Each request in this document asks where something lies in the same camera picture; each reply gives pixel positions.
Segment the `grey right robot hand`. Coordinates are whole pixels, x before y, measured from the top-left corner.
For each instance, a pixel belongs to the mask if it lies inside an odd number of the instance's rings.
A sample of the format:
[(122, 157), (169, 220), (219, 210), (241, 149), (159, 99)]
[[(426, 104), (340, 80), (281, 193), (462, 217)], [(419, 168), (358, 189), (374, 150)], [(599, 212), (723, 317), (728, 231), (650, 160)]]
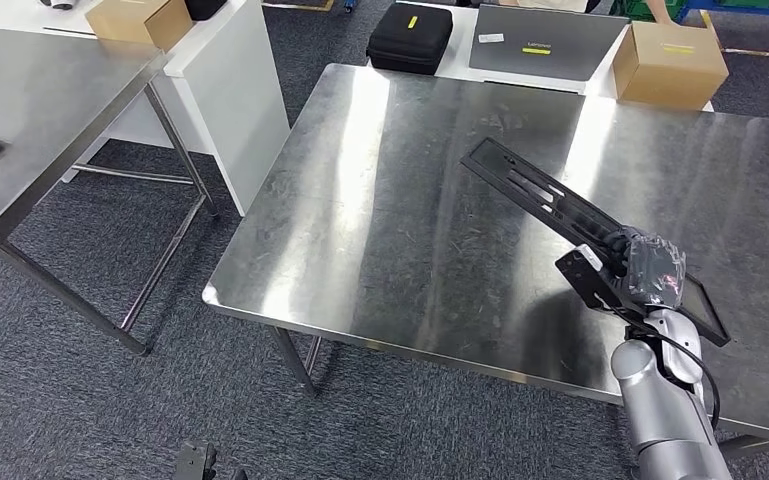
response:
[(613, 284), (635, 304), (676, 309), (682, 300), (686, 255), (658, 234), (631, 226), (604, 237), (619, 265)]

